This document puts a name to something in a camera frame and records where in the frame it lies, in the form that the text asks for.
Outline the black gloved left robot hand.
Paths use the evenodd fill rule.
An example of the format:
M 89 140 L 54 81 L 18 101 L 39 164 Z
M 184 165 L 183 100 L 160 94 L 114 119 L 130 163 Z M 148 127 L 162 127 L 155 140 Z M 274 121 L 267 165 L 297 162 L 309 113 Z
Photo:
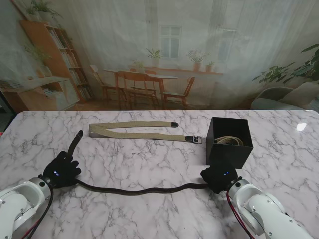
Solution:
M 46 166 L 42 177 L 51 188 L 70 187 L 76 184 L 76 177 L 82 172 L 78 165 L 78 161 L 62 151 Z

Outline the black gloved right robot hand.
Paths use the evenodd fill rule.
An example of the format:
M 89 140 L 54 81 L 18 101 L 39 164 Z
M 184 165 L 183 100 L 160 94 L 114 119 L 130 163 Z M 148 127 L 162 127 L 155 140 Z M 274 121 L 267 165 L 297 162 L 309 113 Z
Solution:
M 229 162 L 212 163 L 208 168 L 202 170 L 200 175 L 215 194 L 228 191 L 242 179 Z

